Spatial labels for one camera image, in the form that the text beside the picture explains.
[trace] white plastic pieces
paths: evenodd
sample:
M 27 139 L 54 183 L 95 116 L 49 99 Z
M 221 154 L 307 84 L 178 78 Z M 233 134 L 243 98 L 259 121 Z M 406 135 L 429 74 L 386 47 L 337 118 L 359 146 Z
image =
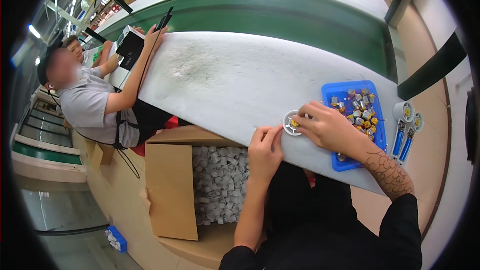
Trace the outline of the white plastic pieces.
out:
M 248 151 L 237 147 L 192 147 L 197 225 L 238 222 L 250 175 Z

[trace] black cap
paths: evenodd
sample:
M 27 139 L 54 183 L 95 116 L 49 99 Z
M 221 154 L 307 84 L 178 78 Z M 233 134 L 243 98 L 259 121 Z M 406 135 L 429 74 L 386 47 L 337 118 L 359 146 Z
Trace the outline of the black cap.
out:
M 57 34 L 57 37 L 53 40 L 52 44 L 46 48 L 45 54 L 43 55 L 43 57 L 40 58 L 40 63 L 36 67 L 38 81 L 42 84 L 42 86 L 45 86 L 45 84 L 49 81 L 47 78 L 47 66 L 49 64 L 52 53 L 62 47 L 62 38 L 63 31 L 60 31 Z

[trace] green conveyor belt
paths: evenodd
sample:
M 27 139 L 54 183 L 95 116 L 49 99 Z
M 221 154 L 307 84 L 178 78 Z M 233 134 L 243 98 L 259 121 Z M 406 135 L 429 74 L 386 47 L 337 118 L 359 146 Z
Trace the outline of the green conveyor belt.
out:
M 397 81 L 387 25 L 332 0 L 168 0 L 129 15 L 100 34 L 113 41 L 127 24 L 147 30 L 172 5 L 169 32 L 234 32 L 290 40 Z
M 37 159 L 76 165 L 82 164 L 78 155 L 37 148 L 20 142 L 14 142 L 11 149 L 16 153 Z

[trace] blue battery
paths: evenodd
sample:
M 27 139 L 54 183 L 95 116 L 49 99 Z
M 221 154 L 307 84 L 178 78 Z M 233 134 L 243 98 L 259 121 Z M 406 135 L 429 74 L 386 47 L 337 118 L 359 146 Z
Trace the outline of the blue battery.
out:
M 405 161 L 405 159 L 407 158 L 407 154 L 409 153 L 410 147 L 412 146 L 412 141 L 413 140 L 411 138 L 406 139 L 405 146 L 403 147 L 402 154 L 399 158 L 399 160 L 401 160 L 402 162 Z
M 399 130 L 396 133 L 395 146 L 393 147 L 393 155 L 399 155 L 400 145 L 402 145 L 403 131 Z

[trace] tiled floor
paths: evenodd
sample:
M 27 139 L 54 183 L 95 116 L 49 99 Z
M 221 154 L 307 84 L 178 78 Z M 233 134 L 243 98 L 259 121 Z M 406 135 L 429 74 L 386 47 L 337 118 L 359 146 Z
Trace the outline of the tiled floor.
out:
M 416 13 L 409 7 L 400 21 L 398 32 L 405 50 L 408 73 L 411 75 L 434 55 L 427 30 Z M 425 126 L 415 136 L 406 170 L 415 184 L 418 198 L 419 226 L 423 231 L 434 208 L 444 171 L 447 152 L 447 110 L 445 90 L 441 82 L 416 96 L 413 103 L 425 117 Z M 142 168 L 143 158 L 131 150 L 130 159 Z M 128 240 L 129 255 L 145 270 L 201 270 L 183 258 L 165 249 L 152 234 L 148 213 L 139 192 L 145 186 L 145 173 L 136 179 L 123 159 L 115 153 L 110 166 L 102 166 L 99 173 L 87 167 L 88 184 L 107 218 L 113 220 Z M 381 220 L 390 205 L 386 196 L 355 187 L 352 201 L 358 219 L 378 234 Z

